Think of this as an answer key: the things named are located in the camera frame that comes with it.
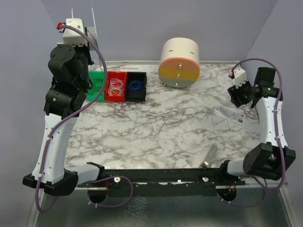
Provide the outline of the white perforated cable spool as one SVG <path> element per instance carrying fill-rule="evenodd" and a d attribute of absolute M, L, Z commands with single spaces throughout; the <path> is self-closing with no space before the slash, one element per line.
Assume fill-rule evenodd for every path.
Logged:
<path fill-rule="evenodd" d="M 85 26 L 85 34 L 86 36 L 94 42 L 94 45 L 98 47 L 98 32 L 97 32 L 97 26 L 96 26 L 96 20 L 95 20 L 95 13 L 94 9 L 91 8 L 91 14 L 92 14 L 92 25 L 91 26 Z M 75 15 L 75 10 L 74 8 L 71 9 L 71 18 L 78 18 Z M 95 50 L 94 47 L 88 42 L 88 46 L 90 47 L 91 50 Z"/>

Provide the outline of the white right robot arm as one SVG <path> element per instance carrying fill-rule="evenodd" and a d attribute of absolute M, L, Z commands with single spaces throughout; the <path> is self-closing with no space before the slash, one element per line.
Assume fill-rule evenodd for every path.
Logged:
<path fill-rule="evenodd" d="M 260 67 L 254 84 L 248 81 L 246 71 L 238 68 L 229 77 L 235 82 L 228 89 L 231 102 L 240 107 L 252 103 L 259 120 L 260 143 L 243 159 L 228 161 L 227 174 L 233 176 L 255 175 L 269 180 L 279 180 L 283 170 L 295 160 L 294 150 L 288 147 L 281 117 L 283 96 L 274 86 L 276 70 Z"/>

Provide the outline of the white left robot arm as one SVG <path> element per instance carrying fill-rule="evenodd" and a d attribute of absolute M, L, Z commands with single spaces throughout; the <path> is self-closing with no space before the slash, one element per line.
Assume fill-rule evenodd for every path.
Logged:
<path fill-rule="evenodd" d="M 36 166 L 23 178 L 23 185 L 43 189 L 51 196 L 67 196 L 76 186 L 97 180 L 104 170 L 92 162 L 64 167 L 71 131 L 92 88 L 88 70 L 92 63 L 87 46 L 59 44 L 51 51 L 48 68 L 53 79 L 45 96 L 43 142 Z"/>

